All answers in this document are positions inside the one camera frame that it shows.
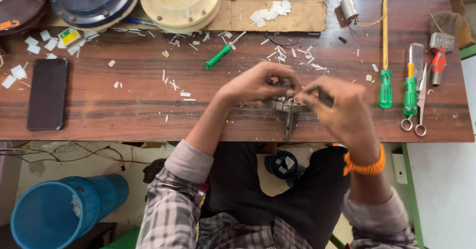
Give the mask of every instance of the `tabletop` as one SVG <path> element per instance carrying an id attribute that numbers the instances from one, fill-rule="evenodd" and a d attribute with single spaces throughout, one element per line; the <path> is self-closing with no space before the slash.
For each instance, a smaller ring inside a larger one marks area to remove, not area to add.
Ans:
<path id="1" fill-rule="evenodd" d="M 430 89 L 424 112 L 426 136 L 404 131 L 400 122 L 404 118 L 403 81 L 407 74 L 408 49 L 412 42 L 425 45 L 425 62 L 431 63 L 428 50 L 430 13 L 450 10 L 449 0 L 388 0 L 388 51 L 389 68 L 392 70 L 393 106 L 379 106 L 379 73 L 372 63 L 382 69 L 381 23 L 361 28 L 348 25 L 339 8 L 340 0 L 325 0 L 327 4 L 327 29 L 319 36 L 307 33 L 269 33 L 282 43 L 300 41 L 285 47 L 285 64 L 292 66 L 303 84 L 328 75 L 366 86 L 372 119 L 382 142 L 474 142 L 467 96 L 463 81 L 458 49 L 447 57 L 442 85 Z M 382 0 L 354 0 L 362 22 L 376 21 L 381 17 Z M 51 35 L 64 28 L 51 28 Z M 39 31 L 4 39 L 8 54 L 0 71 L 0 80 L 9 69 L 29 62 L 28 77 L 22 82 L 31 84 L 33 61 L 45 58 L 46 49 L 39 55 L 29 54 L 23 41 L 28 35 L 39 38 Z M 248 32 L 212 70 L 204 62 L 223 47 L 223 40 L 216 32 L 203 42 L 204 34 L 180 37 L 181 47 L 169 44 L 172 34 L 152 31 L 146 36 L 134 33 L 105 32 L 87 42 L 80 55 L 70 56 L 66 50 L 55 49 L 58 57 L 70 60 L 67 92 L 66 120 L 61 130 L 30 132 L 26 129 L 30 88 L 18 81 L 9 89 L 0 87 L 0 139 L 9 140 L 180 140 L 187 136 L 217 90 L 232 78 L 266 59 L 274 52 L 275 44 L 257 32 Z M 348 42 L 343 44 L 341 36 Z M 197 50 L 188 45 L 200 41 Z M 305 54 L 297 52 L 292 57 L 291 48 L 306 50 L 312 46 L 313 63 L 327 70 L 315 71 L 308 66 Z M 164 57 L 163 51 L 170 57 Z M 175 80 L 177 91 L 162 81 L 165 70 L 169 81 Z M 366 81 L 370 74 L 375 83 Z M 120 82 L 123 87 L 114 88 Z M 180 92 L 190 92 L 190 99 L 183 101 Z M 282 141 L 286 127 L 286 113 L 265 107 L 261 102 L 242 103 L 232 108 L 225 125 L 222 140 Z M 417 124 L 417 117 L 412 118 Z M 294 116 L 290 141 L 336 141 L 313 113 Z"/>

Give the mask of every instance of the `orange bracelet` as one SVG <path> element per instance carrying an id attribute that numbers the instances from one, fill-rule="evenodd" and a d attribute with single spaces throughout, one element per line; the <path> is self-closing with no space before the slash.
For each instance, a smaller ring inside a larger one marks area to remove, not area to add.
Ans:
<path id="1" fill-rule="evenodd" d="M 351 171 L 355 171 L 362 175 L 380 174 L 385 167 L 384 146 L 380 143 L 380 158 L 376 163 L 371 165 L 357 165 L 350 159 L 349 151 L 344 155 L 344 162 L 346 163 L 346 166 L 344 167 L 344 177 Z"/>

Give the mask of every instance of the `scissor handle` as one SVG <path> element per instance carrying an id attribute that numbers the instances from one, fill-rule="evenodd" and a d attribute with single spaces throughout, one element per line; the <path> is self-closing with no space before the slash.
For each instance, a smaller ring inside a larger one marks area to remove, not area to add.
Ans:
<path id="1" fill-rule="evenodd" d="M 419 128 L 423 130 L 423 133 L 421 133 L 421 134 L 418 133 L 418 129 L 419 129 Z M 422 136 L 425 136 L 425 135 L 426 135 L 426 127 L 425 127 L 424 125 L 422 125 L 422 124 L 417 124 L 417 125 L 415 126 L 415 133 L 416 133 L 418 136 L 421 136 L 421 137 L 422 137 Z"/>
<path id="2" fill-rule="evenodd" d="M 401 126 L 402 129 L 405 130 L 405 131 L 410 131 L 410 129 L 412 129 L 412 127 L 413 127 L 413 123 L 412 123 L 412 121 L 410 121 L 410 118 L 411 118 L 411 117 L 409 117 L 408 119 L 405 118 L 405 119 L 403 119 L 402 122 L 400 123 L 400 126 Z M 408 128 L 405 128 L 405 127 L 403 126 L 403 123 L 405 123 L 405 122 L 409 122 L 409 123 L 410 123 L 410 126 L 409 126 Z"/>

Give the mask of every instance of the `black pants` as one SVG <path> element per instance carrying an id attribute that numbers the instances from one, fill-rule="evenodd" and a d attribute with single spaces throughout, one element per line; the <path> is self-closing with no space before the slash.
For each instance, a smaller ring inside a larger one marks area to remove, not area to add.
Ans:
<path id="1" fill-rule="evenodd" d="M 348 177 L 343 177 L 346 149 L 330 147 L 314 152 L 294 187 L 270 197 L 259 186 L 256 153 L 262 145 L 219 143 L 201 217 L 226 212 L 240 223 L 265 226 L 272 224 L 276 216 L 291 225 L 312 248 L 325 248 L 349 188 Z"/>

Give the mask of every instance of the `beige fan motor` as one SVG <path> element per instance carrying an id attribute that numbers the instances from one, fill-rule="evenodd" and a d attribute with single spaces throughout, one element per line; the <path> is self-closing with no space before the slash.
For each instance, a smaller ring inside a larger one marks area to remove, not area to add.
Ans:
<path id="1" fill-rule="evenodd" d="M 140 0 L 140 3 L 159 28 L 172 33 L 189 33 L 205 27 L 220 8 L 220 0 Z"/>

